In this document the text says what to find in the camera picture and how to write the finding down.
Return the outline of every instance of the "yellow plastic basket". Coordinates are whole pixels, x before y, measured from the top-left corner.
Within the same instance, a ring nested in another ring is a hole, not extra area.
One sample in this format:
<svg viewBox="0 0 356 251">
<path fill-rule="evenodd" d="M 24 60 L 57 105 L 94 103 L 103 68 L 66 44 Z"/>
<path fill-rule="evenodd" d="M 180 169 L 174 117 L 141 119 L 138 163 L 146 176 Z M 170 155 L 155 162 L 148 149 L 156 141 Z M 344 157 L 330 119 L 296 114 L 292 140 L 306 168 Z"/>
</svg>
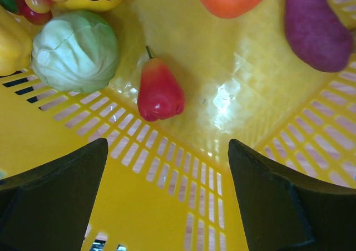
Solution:
<svg viewBox="0 0 356 251">
<path fill-rule="evenodd" d="M 356 27 L 356 0 L 329 2 L 348 28 Z M 231 138 L 302 173 L 356 188 L 356 57 L 339 74 L 313 70 L 288 46 L 283 12 L 284 0 L 263 0 L 223 20 L 199 0 L 124 0 L 104 14 L 121 46 L 108 88 L 57 92 L 30 69 L 0 78 L 29 80 L 0 85 L 3 175 L 106 137 L 109 157 L 83 251 L 97 238 L 105 238 L 105 251 L 247 250 L 228 166 Z M 181 116 L 149 124 L 138 115 L 146 45 L 186 92 Z M 28 87 L 34 90 L 15 93 Z M 37 102 L 27 102 L 34 96 Z"/>
</svg>

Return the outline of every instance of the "green stem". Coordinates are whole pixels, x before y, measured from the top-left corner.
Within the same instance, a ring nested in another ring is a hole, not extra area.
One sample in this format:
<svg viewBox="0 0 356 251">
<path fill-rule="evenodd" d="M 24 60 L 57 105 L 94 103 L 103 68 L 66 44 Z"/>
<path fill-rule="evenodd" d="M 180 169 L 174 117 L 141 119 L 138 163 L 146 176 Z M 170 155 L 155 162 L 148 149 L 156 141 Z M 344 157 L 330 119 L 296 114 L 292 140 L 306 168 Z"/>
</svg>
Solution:
<svg viewBox="0 0 356 251">
<path fill-rule="evenodd" d="M 152 56 L 151 51 L 150 51 L 150 48 L 149 48 L 148 46 L 146 46 L 146 51 L 147 51 L 147 53 L 149 54 L 149 58 L 152 59 L 153 56 Z"/>
</svg>

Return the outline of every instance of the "green leaf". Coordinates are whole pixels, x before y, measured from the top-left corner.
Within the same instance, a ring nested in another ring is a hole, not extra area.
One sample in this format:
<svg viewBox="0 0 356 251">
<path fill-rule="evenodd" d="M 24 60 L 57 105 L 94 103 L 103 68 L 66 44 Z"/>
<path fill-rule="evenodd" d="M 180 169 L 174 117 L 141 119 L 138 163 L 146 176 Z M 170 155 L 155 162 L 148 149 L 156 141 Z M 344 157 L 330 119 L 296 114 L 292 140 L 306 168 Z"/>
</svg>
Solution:
<svg viewBox="0 0 356 251">
<path fill-rule="evenodd" d="M 18 8 L 15 0 L 0 0 L 0 4 L 9 12 L 18 13 Z"/>
</svg>

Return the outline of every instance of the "green cabbage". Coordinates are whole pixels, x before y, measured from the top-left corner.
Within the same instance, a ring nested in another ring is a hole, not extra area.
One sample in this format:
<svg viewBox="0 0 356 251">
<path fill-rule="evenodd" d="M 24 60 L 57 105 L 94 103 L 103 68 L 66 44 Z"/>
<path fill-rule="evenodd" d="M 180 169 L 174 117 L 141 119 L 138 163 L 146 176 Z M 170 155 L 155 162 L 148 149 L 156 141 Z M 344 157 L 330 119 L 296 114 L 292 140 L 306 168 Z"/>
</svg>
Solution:
<svg viewBox="0 0 356 251">
<path fill-rule="evenodd" d="M 109 24 L 88 11 L 50 20 L 33 40 L 32 69 L 60 91 L 106 87 L 118 65 L 118 42 Z"/>
</svg>

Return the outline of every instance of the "sweet potato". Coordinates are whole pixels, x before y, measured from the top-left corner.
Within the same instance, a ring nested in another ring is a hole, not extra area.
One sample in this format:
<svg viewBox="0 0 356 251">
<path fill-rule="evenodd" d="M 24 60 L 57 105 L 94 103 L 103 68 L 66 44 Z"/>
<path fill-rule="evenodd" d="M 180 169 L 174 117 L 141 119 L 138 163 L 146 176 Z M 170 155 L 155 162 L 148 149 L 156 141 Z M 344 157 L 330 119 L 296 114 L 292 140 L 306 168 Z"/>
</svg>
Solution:
<svg viewBox="0 0 356 251">
<path fill-rule="evenodd" d="M 353 51 L 353 36 L 327 0 L 286 0 L 285 35 L 294 53 L 323 72 L 343 70 Z"/>
</svg>

